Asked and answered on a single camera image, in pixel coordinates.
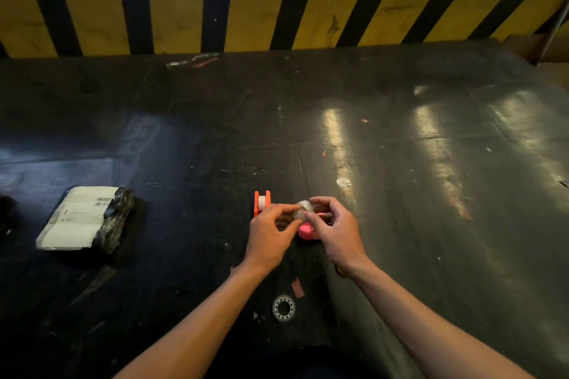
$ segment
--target metal ring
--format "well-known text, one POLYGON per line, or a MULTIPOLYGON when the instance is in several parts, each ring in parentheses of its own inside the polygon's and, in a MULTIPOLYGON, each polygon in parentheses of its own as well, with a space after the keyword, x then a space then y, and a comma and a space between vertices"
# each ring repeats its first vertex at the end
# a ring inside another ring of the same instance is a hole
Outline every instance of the metal ring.
POLYGON ((275 316, 275 318, 280 321, 280 322, 287 322, 288 320, 291 320, 294 316, 294 313, 296 311, 296 307, 294 305, 294 300, 292 298, 290 298, 289 296, 277 296, 276 300, 273 303, 273 315, 275 316), (281 303, 288 303, 290 310, 288 311, 288 313, 286 315, 281 315, 279 313, 279 304, 281 303))

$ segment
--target package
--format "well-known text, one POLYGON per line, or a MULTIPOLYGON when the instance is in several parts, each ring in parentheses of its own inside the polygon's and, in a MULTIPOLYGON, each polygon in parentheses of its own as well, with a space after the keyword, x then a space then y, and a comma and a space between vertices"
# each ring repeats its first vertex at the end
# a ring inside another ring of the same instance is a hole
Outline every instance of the package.
POLYGON ((134 205, 124 187, 75 186, 65 192, 36 240, 42 250, 100 248, 111 254, 134 205))

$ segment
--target black table surface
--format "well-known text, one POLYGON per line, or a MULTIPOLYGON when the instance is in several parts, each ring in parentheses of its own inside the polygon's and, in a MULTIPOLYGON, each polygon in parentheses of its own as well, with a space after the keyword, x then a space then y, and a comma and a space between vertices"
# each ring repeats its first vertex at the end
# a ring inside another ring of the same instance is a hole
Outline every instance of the black table surface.
MULTIPOLYGON (((336 196, 370 258, 425 304, 538 377, 569 375, 564 90, 484 41, 164 66, 190 57, 0 63, 0 192, 17 201, 0 239, 4 372, 111 377, 239 264, 253 192, 270 190, 336 196), (139 198, 112 256, 35 249, 74 185, 139 198)), ((314 346, 422 376, 322 245, 295 239, 210 375, 314 346), (277 322, 297 277, 306 295, 277 322)))

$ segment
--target pink object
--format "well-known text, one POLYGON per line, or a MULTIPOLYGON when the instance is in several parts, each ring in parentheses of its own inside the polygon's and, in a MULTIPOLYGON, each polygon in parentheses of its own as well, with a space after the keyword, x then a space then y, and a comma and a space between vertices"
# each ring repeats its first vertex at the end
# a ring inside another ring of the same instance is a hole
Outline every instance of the pink object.
MULTIPOLYGON (((318 213, 318 216, 324 216, 326 213, 318 213)), ((304 222, 300 228, 298 228, 298 236, 303 240, 319 240, 320 236, 318 232, 312 227, 310 222, 304 222)))
POLYGON ((292 283, 294 296, 300 298, 304 296, 304 289, 302 289, 301 281, 297 277, 296 280, 292 283))

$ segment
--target black stripe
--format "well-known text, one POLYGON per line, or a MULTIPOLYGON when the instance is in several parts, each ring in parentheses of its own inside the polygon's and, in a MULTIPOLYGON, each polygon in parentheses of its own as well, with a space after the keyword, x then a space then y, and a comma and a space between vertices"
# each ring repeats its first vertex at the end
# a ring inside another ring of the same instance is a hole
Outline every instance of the black stripe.
POLYGON ((357 46, 380 3, 381 0, 357 0, 336 46, 357 46))
POLYGON ((204 0, 202 16, 202 52, 225 49, 227 17, 231 0, 204 0))
POLYGON ((65 0, 36 0, 49 36, 60 57, 81 56, 81 45, 65 0))
POLYGON ((279 15, 276 17, 275 31, 271 40, 271 50, 290 50, 296 32, 301 25, 306 3, 309 0, 282 0, 279 15))
POLYGON ((0 42, 0 59, 8 59, 8 53, 6 52, 4 45, 2 45, 2 42, 0 42))
POLYGON ((150 0, 122 0, 131 54, 153 54, 150 0))
POLYGON ((423 42, 453 1, 454 0, 429 0, 423 8, 423 11, 421 11, 421 14, 419 14, 415 20, 415 23, 411 26, 411 29, 409 29, 403 38, 402 44, 423 42))
MULTIPOLYGON (((543 35, 545 33, 551 32, 551 29, 555 25, 555 22, 557 21, 557 18, 561 14, 562 10, 563 10, 563 8, 559 9, 551 17, 549 17, 547 20, 545 20, 545 23, 540 25, 540 27, 538 27, 538 29, 535 32, 533 32, 533 34, 534 35, 543 35)), ((567 20, 569 20, 569 13, 567 13, 565 15, 565 18, 563 19, 563 21, 561 22, 561 25, 559 27, 563 26, 567 22, 567 20)))
POLYGON ((523 1, 524 0, 500 0, 496 6, 494 6, 494 9, 488 13, 486 18, 478 24, 478 27, 474 29, 468 39, 489 38, 523 1))

